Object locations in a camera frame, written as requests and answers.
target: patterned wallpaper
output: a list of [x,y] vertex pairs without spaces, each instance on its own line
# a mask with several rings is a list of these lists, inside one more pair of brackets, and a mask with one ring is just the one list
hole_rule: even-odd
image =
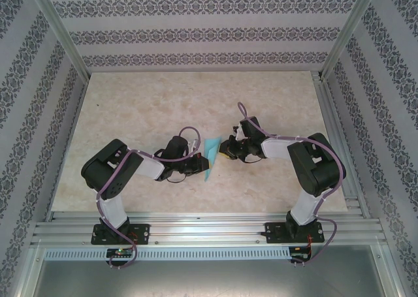
[[328,78],[369,208],[418,296],[417,0],[372,0]]
[[0,0],[0,296],[43,221],[85,85],[34,0]]
[[320,70],[356,0],[52,0],[90,71]]

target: black mounting bracket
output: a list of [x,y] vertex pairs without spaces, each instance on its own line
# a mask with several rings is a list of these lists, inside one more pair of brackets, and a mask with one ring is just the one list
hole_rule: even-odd
[[[150,238],[149,224],[129,224],[122,232],[128,238],[133,240],[137,245],[148,245]],[[92,245],[130,245],[124,238],[118,236],[116,233],[109,231],[105,224],[96,224],[93,227],[93,234],[91,235]]]
[[261,235],[266,237],[267,243],[308,243],[309,235],[312,243],[325,241],[320,222],[313,222],[309,228],[301,230],[294,236],[289,233],[286,222],[268,222],[265,223],[265,232]]

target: beige marble floor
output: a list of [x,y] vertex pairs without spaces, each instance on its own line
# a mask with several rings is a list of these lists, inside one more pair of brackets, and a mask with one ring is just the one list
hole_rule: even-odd
[[[96,211],[80,171],[112,139],[148,153],[165,148],[186,125],[198,128],[203,138],[227,139],[242,119],[238,101],[270,133],[326,133],[309,72],[93,74],[52,209]],[[195,137],[193,132],[185,136]],[[277,213],[290,210],[299,191],[289,161],[244,164],[218,155],[207,182],[203,173],[180,184],[134,175],[122,194],[127,211]],[[346,211],[342,192],[330,196],[321,210]]]

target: black cable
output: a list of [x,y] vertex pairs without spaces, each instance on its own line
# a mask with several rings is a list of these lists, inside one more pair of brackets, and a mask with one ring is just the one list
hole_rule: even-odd
[[253,161],[253,162],[246,162],[246,161],[244,161],[244,163],[248,163],[248,164],[251,164],[251,163],[257,163],[257,162],[260,162],[261,160],[263,160],[263,158],[260,158],[260,160]]
[[169,183],[179,184],[179,183],[183,182],[183,181],[185,180],[185,178],[186,178],[186,177],[187,177],[187,175],[185,175],[185,176],[184,176],[184,179],[182,179],[181,181],[170,181],[170,180],[167,178],[167,181],[168,181]]

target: vertical metal post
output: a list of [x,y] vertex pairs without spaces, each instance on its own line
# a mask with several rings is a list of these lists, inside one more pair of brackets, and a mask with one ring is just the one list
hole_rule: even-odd
[[386,297],[406,297],[389,246],[376,244],[371,245],[370,249]]
[[38,283],[45,248],[29,248],[13,297],[33,297]]
[[349,196],[348,194],[351,192],[353,196],[358,198],[363,216],[369,219],[371,218],[371,215],[368,211],[366,200],[364,199],[361,191],[359,179],[357,178],[357,173],[344,138],[341,124],[337,119],[338,115],[334,105],[332,104],[328,87],[326,83],[323,83],[320,79],[318,72],[312,72],[312,80],[317,93],[319,107],[321,108],[325,127],[327,128],[329,140],[346,167],[347,176],[343,182],[344,192],[346,196]]
[[340,31],[340,34],[337,37],[337,40],[332,46],[332,49],[324,62],[324,66],[322,68],[322,79],[326,79],[332,72],[335,64],[340,57],[342,50],[346,47],[348,40],[350,39],[351,35],[353,34],[357,24],[361,20],[361,16],[363,15],[364,11],[367,9],[367,6],[371,0],[357,0],[355,3],[353,10],[350,12],[344,27]]
[[50,24],[52,30],[54,31],[57,39],[60,41],[62,47],[70,58],[74,68],[77,70],[77,73],[80,75],[83,83],[87,83],[90,79],[90,72],[84,63],[80,53],[78,52],[76,45],[71,39],[71,36],[67,29],[64,26],[61,18],[59,17],[54,5],[51,0],[35,0],[42,10],[46,20]]

